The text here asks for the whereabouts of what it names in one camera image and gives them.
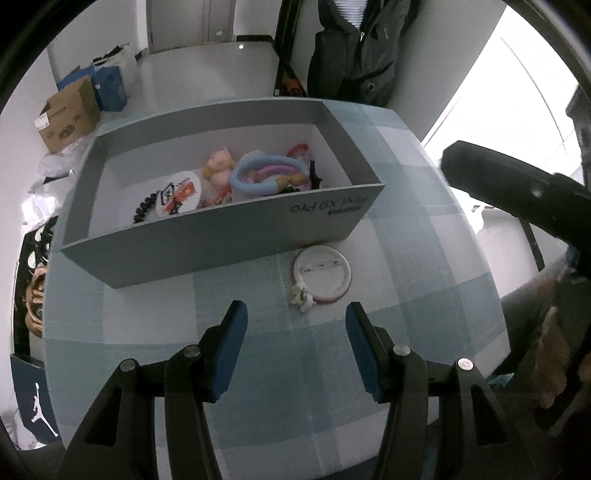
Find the table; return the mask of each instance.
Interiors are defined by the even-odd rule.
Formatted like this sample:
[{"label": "table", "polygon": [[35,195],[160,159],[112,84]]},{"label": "table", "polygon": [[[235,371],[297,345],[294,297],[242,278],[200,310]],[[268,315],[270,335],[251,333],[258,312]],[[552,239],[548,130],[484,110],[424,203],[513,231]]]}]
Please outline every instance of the table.
[{"label": "table", "polygon": [[[347,240],[348,293],[307,313],[289,304],[297,252],[114,290],[60,253],[58,223],[44,329],[51,402],[66,444],[116,366],[168,359],[243,300],[249,325],[230,389],[206,407],[229,479],[310,479],[378,452],[387,406],[363,389],[345,330],[360,301],[372,323],[425,359],[466,356],[488,375],[509,352],[501,304],[472,231],[436,166],[392,111],[327,102],[386,188]],[[170,478],[163,401],[155,431]]]}]

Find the white flower charm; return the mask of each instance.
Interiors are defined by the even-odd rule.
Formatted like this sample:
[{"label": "white flower charm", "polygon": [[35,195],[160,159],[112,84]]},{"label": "white flower charm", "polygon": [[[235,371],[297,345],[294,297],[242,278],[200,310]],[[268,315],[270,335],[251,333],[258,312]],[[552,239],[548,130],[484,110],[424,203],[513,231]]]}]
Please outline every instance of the white flower charm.
[{"label": "white flower charm", "polygon": [[291,304],[299,305],[301,312],[307,312],[314,305],[314,298],[306,291],[306,287],[302,283],[296,283],[291,288],[291,294],[294,296],[291,299]]}]

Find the black handle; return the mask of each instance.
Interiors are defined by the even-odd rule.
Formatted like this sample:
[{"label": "black handle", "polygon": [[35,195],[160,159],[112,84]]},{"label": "black handle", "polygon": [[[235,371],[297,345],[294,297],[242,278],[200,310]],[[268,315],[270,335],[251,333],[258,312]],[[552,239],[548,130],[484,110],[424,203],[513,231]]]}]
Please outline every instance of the black handle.
[{"label": "black handle", "polygon": [[591,254],[591,194],[573,179],[462,141],[445,149],[441,171],[452,187]]}]

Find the blue hair tie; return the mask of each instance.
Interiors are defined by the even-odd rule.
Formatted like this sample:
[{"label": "blue hair tie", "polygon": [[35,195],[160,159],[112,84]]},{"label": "blue hair tie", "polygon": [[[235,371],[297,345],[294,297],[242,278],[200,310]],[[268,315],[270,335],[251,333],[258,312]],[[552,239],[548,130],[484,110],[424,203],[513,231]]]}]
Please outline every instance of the blue hair tie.
[{"label": "blue hair tie", "polygon": [[230,185],[233,189],[251,196],[274,195],[279,192],[279,185],[273,179],[266,179],[260,183],[246,183],[240,178],[251,170],[259,170],[270,165],[287,165],[295,167],[306,177],[310,176],[310,169],[299,158],[282,157],[280,155],[246,154],[237,163],[230,175]]}]

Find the open box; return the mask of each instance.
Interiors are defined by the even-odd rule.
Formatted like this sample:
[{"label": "open box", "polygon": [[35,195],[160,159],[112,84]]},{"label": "open box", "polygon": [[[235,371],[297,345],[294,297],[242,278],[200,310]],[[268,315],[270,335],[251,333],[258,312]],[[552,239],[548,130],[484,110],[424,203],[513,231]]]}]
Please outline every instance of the open box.
[{"label": "open box", "polygon": [[[285,155],[310,146],[320,190],[256,199],[133,224],[135,209],[211,153]],[[222,102],[129,121],[99,132],[65,218],[62,251],[118,288],[345,239],[384,185],[321,100]]]}]

